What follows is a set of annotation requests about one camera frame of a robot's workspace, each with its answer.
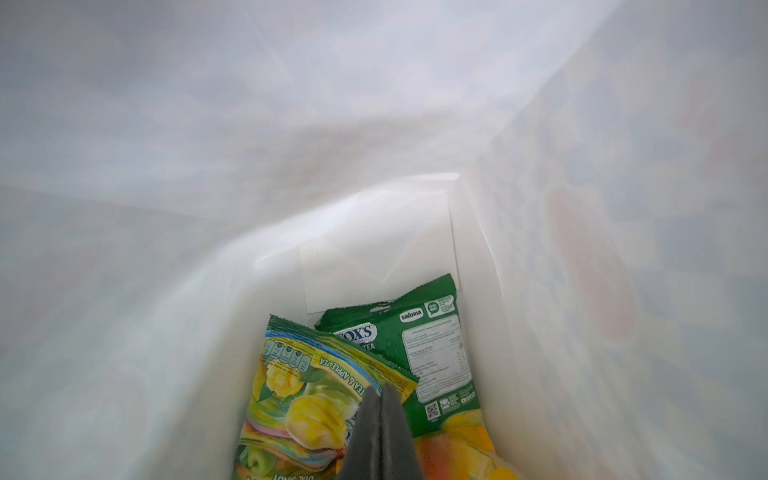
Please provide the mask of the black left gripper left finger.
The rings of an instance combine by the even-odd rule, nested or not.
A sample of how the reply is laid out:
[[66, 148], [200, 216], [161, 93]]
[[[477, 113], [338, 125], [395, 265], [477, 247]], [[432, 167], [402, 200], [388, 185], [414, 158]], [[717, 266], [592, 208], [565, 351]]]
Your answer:
[[365, 390], [357, 411], [347, 452], [343, 458], [340, 480], [378, 480], [382, 478], [381, 395], [370, 386]]

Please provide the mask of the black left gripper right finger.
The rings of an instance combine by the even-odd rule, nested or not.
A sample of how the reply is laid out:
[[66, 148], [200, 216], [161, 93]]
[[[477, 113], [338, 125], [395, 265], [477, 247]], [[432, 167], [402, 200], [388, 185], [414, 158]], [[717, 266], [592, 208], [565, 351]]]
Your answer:
[[380, 400], [380, 478], [384, 480], [425, 480], [412, 434], [391, 384], [381, 390]]

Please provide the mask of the blue checkered paper bag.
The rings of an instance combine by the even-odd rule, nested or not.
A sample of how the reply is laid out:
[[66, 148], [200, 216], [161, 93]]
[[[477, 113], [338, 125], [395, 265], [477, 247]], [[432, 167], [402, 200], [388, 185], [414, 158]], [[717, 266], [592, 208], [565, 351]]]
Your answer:
[[228, 479], [271, 315], [445, 272], [522, 476], [765, 478], [766, 3], [2, 3], [3, 478]]

